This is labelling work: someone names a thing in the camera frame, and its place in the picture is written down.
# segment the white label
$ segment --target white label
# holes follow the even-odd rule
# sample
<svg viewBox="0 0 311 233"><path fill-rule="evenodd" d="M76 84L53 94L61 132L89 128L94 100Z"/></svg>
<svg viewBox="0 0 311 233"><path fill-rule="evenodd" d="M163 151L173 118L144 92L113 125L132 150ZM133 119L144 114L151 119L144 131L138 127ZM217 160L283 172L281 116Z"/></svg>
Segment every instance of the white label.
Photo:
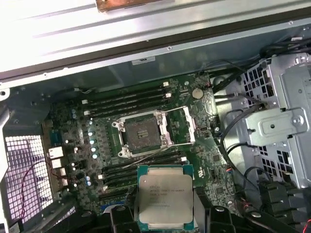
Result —
<svg viewBox="0 0 311 233"><path fill-rule="evenodd" d="M12 227L10 227L10 233L20 233L18 223L15 223Z"/></svg>
<svg viewBox="0 0 311 233"><path fill-rule="evenodd" d="M154 62L156 60L156 57L146 57L146 58L141 58L138 60L133 60L132 61L132 65L139 65L139 64L143 64L143 63L147 63L147 62Z"/></svg>

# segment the silver metal plate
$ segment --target silver metal plate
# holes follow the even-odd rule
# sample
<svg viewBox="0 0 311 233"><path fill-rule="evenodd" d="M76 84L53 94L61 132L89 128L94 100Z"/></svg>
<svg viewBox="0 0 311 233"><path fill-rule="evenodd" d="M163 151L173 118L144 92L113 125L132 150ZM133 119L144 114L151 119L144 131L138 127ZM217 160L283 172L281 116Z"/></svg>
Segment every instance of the silver metal plate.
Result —
<svg viewBox="0 0 311 233"><path fill-rule="evenodd" d="M189 175L143 175L139 180L139 220L148 224L180 224L193 220Z"/></svg>

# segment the metal bracket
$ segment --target metal bracket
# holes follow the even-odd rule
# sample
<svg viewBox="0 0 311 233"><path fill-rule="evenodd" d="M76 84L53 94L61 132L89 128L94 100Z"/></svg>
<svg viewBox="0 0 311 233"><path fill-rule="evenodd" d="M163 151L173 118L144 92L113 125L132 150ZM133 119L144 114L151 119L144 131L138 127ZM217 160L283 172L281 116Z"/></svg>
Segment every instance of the metal bracket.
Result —
<svg viewBox="0 0 311 233"><path fill-rule="evenodd" d="M307 120L301 108L282 112L269 109L253 113L245 119L250 145L265 146L286 141L289 135L308 130Z"/></svg>

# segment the black cable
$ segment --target black cable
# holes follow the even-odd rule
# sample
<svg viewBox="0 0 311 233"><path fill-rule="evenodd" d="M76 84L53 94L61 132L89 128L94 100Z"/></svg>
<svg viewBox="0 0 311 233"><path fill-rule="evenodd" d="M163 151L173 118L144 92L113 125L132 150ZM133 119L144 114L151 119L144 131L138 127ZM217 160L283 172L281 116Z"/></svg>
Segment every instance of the black cable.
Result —
<svg viewBox="0 0 311 233"><path fill-rule="evenodd" d="M248 175L249 175L249 173L250 173L252 170L254 170L254 169L257 169L257 170L262 171L262 172L267 176L267 178L268 178L268 180L269 180L270 182L273 181L273 179L271 178L270 174L269 174L267 171L265 171L264 169L262 169L261 167L258 167L258 166L251 166L251 167L249 167L249 168L245 171L244 177L247 178ZM243 189L242 189L242 190L244 190L245 188L246 188L246 181L244 180L244 182L243 182Z"/></svg>
<svg viewBox="0 0 311 233"><path fill-rule="evenodd" d="M246 147L250 147L250 148L256 148L256 146L251 146L247 142L241 142L241 143L237 143L237 144L234 144L231 147L229 147L227 149L227 154L230 154L235 148L242 147L242 146L246 146Z"/></svg>
<svg viewBox="0 0 311 233"><path fill-rule="evenodd" d="M228 94L228 95L214 95L215 99L229 99L229 98L234 98L234 97L244 97L247 100L253 102L253 103L262 103L262 101L255 99L253 97L250 97L244 93L238 93L238 95L236 96L235 94Z"/></svg>
<svg viewBox="0 0 311 233"><path fill-rule="evenodd" d="M225 161L232 167L232 169L237 172L245 181L251 183L256 189L258 189L249 179L247 179L246 177L243 176L243 174L237 169L237 167L234 165L234 163L232 162L232 160L230 159L230 157L228 156L228 153L225 149L225 137L227 136L227 134L229 133L229 131L233 128L233 126L238 123L241 119L243 119L244 117L254 113L255 111L259 110L261 108L260 105L254 105L251 108L245 110L244 112L242 112L240 115L238 115L224 130L223 135L220 139L219 144L219 151L220 153L223 155Z"/></svg>
<svg viewBox="0 0 311 233"><path fill-rule="evenodd" d="M282 41L278 43L274 43L268 46L263 47L259 52L259 59L260 58L270 58L273 55L283 55L283 54L293 54L298 52L307 52L311 53L311 39L303 39L303 40L297 40L297 41ZM250 61L246 66L243 66L242 68L244 70L249 70L251 67L256 65L259 62L259 59L254 59ZM223 89L225 89L230 83L237 80L242 74L245 72L242 72L241 70L233 73L230 75L227 79L220 82L218 85L213 87L213 92L217 93Z"/></svg>
<svg viewBox="0 0 311 233"><path fill-rule="evenodd" d="M233 62L231 62L231 61L229 61L229 60L226 60L226 59L219 59L219 60L216 60L216 61L207 63L207 64L199 71L199 73L202 72L203 70L207 69L209 66L211 66L211 65L213 65L213 64L216 64L216 63L219 63L219 62L226 62L226 63L232 65L233 67L235 67L235 68L241 70L243 73L246 72L246 70L245 70L243 67L241 67L241 66L239 66L239 65L236 65L236 64L234 64Z"/></svg>

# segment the cable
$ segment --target cable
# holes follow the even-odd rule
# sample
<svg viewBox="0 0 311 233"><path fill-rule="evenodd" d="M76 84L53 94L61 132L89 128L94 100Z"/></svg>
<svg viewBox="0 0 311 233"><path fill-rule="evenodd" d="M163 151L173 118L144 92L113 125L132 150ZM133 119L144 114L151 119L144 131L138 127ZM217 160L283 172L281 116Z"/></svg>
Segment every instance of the cable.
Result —
<svg viewBox="0 0 311 233"><path fill-rule="evenodd" d="M270 174L269 174L267 171L265 171L264 169L262 169L261 167L258 167L258 166L251 166L251 167L249 167L249 168L245 171L244 177L247 178L248 175L249 175L249 173L250 173L252 170L254 170L254 169L257 169L257 170L262 171L262 172L267 176L267 178L268 178L268 180L269 180L270 182L273 181L273 179L271 178ZM244 182L243 182L243 189L242 189L242 190L244 190L245 188L246 188L246 181L244 180Z"/></svg>
<svg viewBox="0 0 311 233"><path fill-rule="evenodd" d="M256 189L258 189L249 179L247 179L246 177L243 176L243 174L237 169L237 167L234 165L234 163L231 161L230 157L228 156L228 153L225 149L225 137L227 136L227 134L229 133L229 131L233 128L233 126L238 123L241 119L243 119L244 117L252 114L253 112L259 110L261 108L261 105L254 105L251 108L245 110L244 112L242 112L240 115L238 115L224 130L223 135L220 139L220 142L217 143L219 144L219 151L220 153L223 155L225 161L232 167L232 169L237 172L245 181L249 182L252 186L254 186Z"/></svg>
<svg viewBox="0 0 311 233"><path fill-rule="evenodd" d="M251 67L256 65L260 59L267 59L273 55L293 54L298 52L311 52L311 39L303 39L297 41L282 41L275 44L271 44L263 47L259 52L257 59L251 60L247 65L243 66L244 70L249 70ZM213 92L217 93L220 90L225 89L230 83L238 79L245 72L237 71L229 76L224 81L213 87Z"/></svg>
<svg viewBox="0 0 311 233"><path fill-rule="evenodd" d="M308 228L308 224L311 222L311 219L309 219L305 225L305 227L303 228L303 232L302 233L306 233L307 228Z"/></svg>
<svg viewBox="0 0 311 233"><path fill-rule="evenodd" d="M25 216L25 195L24 195L25 178L28 175L28 173L34 168L34 166L36 166L37 164L40 164L42 162L46 162L46 161L45 160L39 161L39 162L36 162L35 164L31 165L30 168L26 171L26 173L25 173L25 175L21 181L21 199L22 199L22 202L21 202L21 214L19 217L20 219L23 219Z"/></svg>
<svg viewBox="0 0 311 233"><path fill-rule="evenodd" d="M203 68L201 68L201 70L199 71L199 73L201 73L203 70L207 69L207 68L210 67L211 65L216 64L216 63L219 63L219 62L226 62L226 63L232 65L233 67L235 67L235 68L241 70L243 73L246 72L246 70L245 70L243 67L238 66L238 65L234 64L233 62L231 62L231 61L229 61L229 60L220 59L220 60L216 60L216 61L207 63Z"/></svg>
<svg viewBox="0 0 311 233"><path fill-rule="evenodd" d="M146 157L143 157L142 159L139 159L139 160L137 160L137 161L135 161L135 162L133 162L133 163L131 163L131 164L129 164L129 165L126 165L126 166L124 166L124 167L122 167L122 168L128 168L129 166L138 164L138 163L140 163L141 161L144 161L145 159L147 159L147 158L149 158L149 157L151 157L151 156L153 156L153 155L155 155L155 154L157 154L157 153L163 151L163 150L166 149L166 148L167 148L167 146L162 147L161 149L157 150L156 152L154 152L154 153L152 153L152 154L150 154L150 155L148 155L148 156L146 156Z"/></svg>
<svg viewBox="0 0 311 233"><path fill-rule="evenodd" d="M229 99L229 98L235 98L235 97L244 97L247 100L253 102L253 103L263 103L262 101L255 99L253 97L250 97L244 93L238 93L238 95L236 94L228 94L228 95L215 95L214 98L215 99Z"/></svg>
<svg viewBox="0 0 311 233"><path fill-rule="evenodd" d="M246 146L246 147L249 147L249 148L256 148L256 146L251 146L247 142L240 142L240 143L237 143L237 144L234 144L234 145L230 146L227 149L227 154L230 154L235 148L242 147L242 146Z"/></svg>

